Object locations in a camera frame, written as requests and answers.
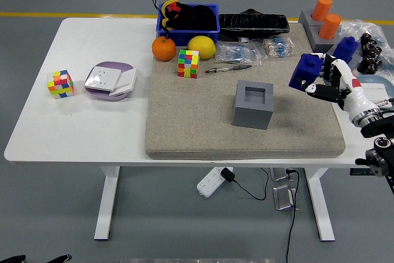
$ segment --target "power adapter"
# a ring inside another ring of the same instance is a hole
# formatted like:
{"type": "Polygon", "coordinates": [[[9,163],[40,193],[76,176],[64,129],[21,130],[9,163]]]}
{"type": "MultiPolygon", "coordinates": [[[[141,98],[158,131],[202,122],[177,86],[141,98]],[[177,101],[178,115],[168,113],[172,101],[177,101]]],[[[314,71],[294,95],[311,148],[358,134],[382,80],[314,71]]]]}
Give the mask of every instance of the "power adapter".
{"type": "Polygon", "coordinates": [[[227,181],[227,182],[233,182],[235,179],[235,175],[233,172],[231,172],[228,168],[222,169],[220,172],[220,175],[227,181]]]}
{"type": "Polygon", "coordinates": [[[286,174],[291,174],[292,172],[298,173],[295,169],[286,169],[286,174]]]}

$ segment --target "yellow floor line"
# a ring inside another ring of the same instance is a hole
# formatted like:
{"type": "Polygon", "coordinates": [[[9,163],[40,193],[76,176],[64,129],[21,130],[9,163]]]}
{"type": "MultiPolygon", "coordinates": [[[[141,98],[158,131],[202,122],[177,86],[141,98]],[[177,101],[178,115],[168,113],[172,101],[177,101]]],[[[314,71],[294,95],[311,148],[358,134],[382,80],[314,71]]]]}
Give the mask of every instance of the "yellow floor line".
{"type": "MultiPolygon", "coordinates": [[[[157,15],[134,14],[79,14],[57,12],[0,12],[0,17],[25,17],[25,18],[157,18],[157,15]]],[[[289,21],[298,21],[298,18],[287,18],[289,21]]],[[[376,25],[394,25],[394,20],[364,20],[376,25]]]]}

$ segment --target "gray block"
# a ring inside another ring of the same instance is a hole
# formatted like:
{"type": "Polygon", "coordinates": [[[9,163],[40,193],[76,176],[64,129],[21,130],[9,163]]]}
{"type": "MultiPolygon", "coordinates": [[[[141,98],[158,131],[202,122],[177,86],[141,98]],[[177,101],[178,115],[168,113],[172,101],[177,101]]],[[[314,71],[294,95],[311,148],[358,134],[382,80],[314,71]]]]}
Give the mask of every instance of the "gray block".
{"type": "Polygon", "coordinates": [[[233,125],[267,129],[273,104],[273,84],[238,80],[233,125]]]}
{"type": "Polygon", "coordinates": [[[298,22],[304,26],[312,52],[328,52],[330,48],[340,43],[341,38],[338,33],[336,33],[331,40],[321,38],[319,36],[319,31],[324,22],[315,21],[311,18],[311,14],[312,10],[302,10],[298,22]]]}
{"type": "Polygon", "coordinates": [[[319,31],[321,27],[312,26],[309,27],[310,34],[307,33],[310,47],[312,48],[312,52],[328,52],[330,48],[338,45],[340,43],[341,38],[338,33],[335,33],[334,38],[331,40],[325,40],[319,36],[319,31]]]}
{"type": "Polygon", "coordinates": [[[312,19],[312,13],[313,9],[301,10],[298,22],[301,23],[304,27],[323,26],[323,21],[320,22],[312,19]]]}

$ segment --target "table leg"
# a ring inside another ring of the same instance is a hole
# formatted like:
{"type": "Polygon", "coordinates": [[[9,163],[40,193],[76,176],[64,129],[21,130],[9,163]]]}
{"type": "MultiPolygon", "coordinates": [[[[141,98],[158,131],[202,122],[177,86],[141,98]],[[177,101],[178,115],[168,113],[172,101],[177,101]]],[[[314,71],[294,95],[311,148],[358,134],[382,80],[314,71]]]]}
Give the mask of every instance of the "table leg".
{"type": "Polygon", "coordinates": [[[101,198],[100,211],[98,212],[94,240],[107,241],[110,234],[112,210],[115,202],[120,166],[102,166],[101,170],[105,175],[105,183],[101,198]]]}
{"type": "Polygon", "coordinates": [[[327,171],[327,168],[305,168],[310,197],[312,199],[313,210],[315,211],[316,223],[321,241],[335,241],[332,231],[331,221],[321,188],[320,177],[327,171]]]}

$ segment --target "plastic bag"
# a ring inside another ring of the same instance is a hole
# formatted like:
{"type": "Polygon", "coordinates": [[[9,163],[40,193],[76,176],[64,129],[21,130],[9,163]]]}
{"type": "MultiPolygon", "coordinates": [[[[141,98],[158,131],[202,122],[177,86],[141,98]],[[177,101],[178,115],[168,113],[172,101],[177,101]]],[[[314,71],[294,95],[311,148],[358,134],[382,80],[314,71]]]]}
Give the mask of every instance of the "plastic bag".
{"type": "Polygon", "coordinates": [[[215,61],[219,63],[237,63],[260,65],[262,54],[256,43],[217,41],[215,61]]]}
{"type": "Polygon", "coordinates": [[[285,58],[294,55],[294,44],[289,37],[273,36],[262,40],[269,58],[285,58]]]}
{"type": "MultiPolygon", "coordinates": [[[[379,59],[382,60],[382,66],[376,72],[376,75],[383,76],[394,84],[394,49],[388,45],[382,28],[362,20],[342,22],[339,28],[339,36],[353,36],[358,42],[360,42],[364,33],[369,33],[372,39],[376,41],[377,46],[382,49],[382,53],[379,56],[379,59]]],[[[355,68],[357,63],[362,60],[362,56],[361,46],[359,46],[349,63],[350,68],[355,68]]]]}

